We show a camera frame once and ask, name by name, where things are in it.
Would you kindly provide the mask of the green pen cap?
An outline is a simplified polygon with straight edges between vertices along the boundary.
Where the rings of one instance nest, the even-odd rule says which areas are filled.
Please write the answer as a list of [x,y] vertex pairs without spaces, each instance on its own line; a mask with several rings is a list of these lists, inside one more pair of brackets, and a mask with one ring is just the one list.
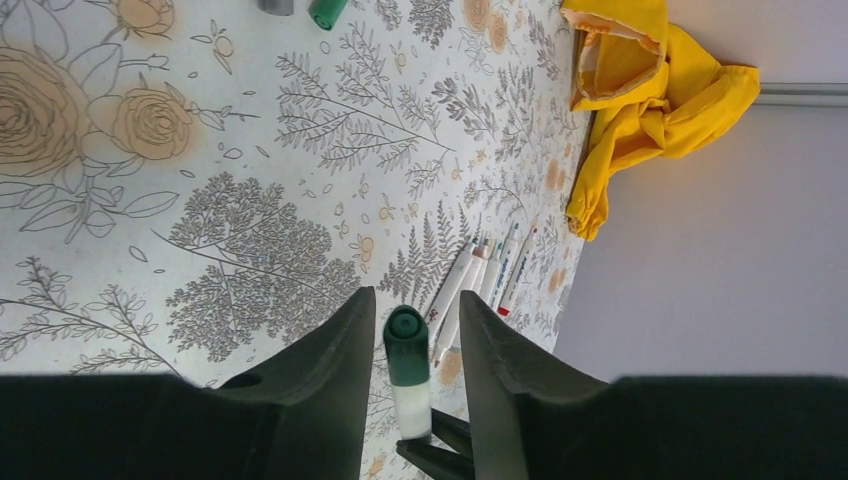
[[319,28],[331,31],[347,4],[347,0],[313,0],[308,13]]

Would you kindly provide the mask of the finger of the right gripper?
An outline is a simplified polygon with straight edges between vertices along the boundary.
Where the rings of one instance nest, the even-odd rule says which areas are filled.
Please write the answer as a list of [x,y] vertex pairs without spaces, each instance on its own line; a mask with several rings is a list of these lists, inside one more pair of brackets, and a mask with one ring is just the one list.
[[438,459],[472,459],[470,424],[437,409],[432,409],[431,413],[432,434],[448,446],[448,449],[433,447],[433,456]]
[[423,473],[436,480],[474,480],[471,459],[446,449],[432,446],[423,439],[400,440],[396,452]]

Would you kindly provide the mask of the red marker pen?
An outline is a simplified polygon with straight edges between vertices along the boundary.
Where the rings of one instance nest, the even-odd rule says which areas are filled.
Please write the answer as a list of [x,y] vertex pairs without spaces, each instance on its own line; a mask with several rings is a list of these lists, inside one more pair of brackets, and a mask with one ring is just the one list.
[[521,279],[526,270],[526,265],[531,257],[532,250],[535,246],[535,240],[538,232],[538,227],[534,226],[528,233],[522,244],[519,255],[516,259],[512,275],[507,283],[503,296],[498,304],[497,313],[503,317],[508,316],[517,302],[518,291]]

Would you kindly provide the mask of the brown cap marker pen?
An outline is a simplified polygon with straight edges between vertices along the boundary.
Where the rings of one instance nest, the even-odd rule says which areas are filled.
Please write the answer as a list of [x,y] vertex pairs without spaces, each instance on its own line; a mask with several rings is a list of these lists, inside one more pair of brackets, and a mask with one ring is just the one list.
[[448,308],[442,326],[433,340],[432,362],[434,367],[438,367],[443,362],[446,353],[451,349],[455,337],[460,331],[464,316],[463,310],[470,303],[471,297],[476,295],[474,286],[489,246],[490,240],[484,238],[479,240],[478,246],[472,252],[471,264],[466,270],[466,275]]

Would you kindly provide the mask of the teal green marker pen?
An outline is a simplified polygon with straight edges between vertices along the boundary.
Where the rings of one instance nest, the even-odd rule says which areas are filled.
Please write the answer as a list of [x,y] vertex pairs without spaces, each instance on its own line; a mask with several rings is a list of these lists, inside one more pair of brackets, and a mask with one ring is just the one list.
[[484,264],[478,295],[487,305],[491,304],[495,284],[502,267],[502,251],[503,243],[499,242]]

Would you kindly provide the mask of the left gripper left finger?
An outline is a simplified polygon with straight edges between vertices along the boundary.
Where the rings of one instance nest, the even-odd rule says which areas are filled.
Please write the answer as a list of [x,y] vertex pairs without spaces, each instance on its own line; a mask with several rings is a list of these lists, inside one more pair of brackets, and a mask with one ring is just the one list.
[[5,479],[355,479],[375,292],[218,388],[170,374],[1,380]]

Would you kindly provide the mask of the brown end marker pen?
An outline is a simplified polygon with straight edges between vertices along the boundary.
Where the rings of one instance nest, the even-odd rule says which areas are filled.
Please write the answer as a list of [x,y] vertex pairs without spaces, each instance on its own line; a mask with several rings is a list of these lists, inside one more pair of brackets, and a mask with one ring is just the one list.
[[459,251],[456,260],[451,265],[448,274],[438,289],[435,298],[426,312],[428,325],[432,328],[431,336],[435,337],[447,315],[448,308],[456,295],[466,270],[471,264],[472,252],[478,246],[479,239],[474,237]]

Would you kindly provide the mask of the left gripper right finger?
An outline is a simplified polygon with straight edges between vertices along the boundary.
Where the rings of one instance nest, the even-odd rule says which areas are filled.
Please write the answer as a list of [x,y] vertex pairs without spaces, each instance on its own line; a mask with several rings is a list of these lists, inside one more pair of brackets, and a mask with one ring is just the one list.
[[604,382],[477,295],[461,351],[480,479],[843,479],[847,381],[624,376]]

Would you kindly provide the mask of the grey pen cap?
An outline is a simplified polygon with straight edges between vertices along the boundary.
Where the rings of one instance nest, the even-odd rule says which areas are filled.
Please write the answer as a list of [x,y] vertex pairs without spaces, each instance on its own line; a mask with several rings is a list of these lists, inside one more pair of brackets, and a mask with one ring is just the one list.
[[259,8],[274,16],[291,16],[294,13],[293,0],[258,0]]

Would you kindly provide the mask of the grey marker pen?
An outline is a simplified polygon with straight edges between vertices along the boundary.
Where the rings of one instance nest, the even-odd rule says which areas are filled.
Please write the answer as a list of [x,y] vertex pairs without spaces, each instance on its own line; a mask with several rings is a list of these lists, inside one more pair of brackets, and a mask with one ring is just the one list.
[[496,279],[496,283],[494,285],[493,293],[491,296],[490,306],[493,309],[496,309],[499,300],[501,298],[501,294],[503,292],[504,286],[507,282],[507,276],[509,273],[510,264],[512,263],[513,251],[517,246],[519,233],[519,224],[514,223],[509,230],[509,233],[503,242],[503,246],[500,254],[500,269],[498,272],[498,276]]

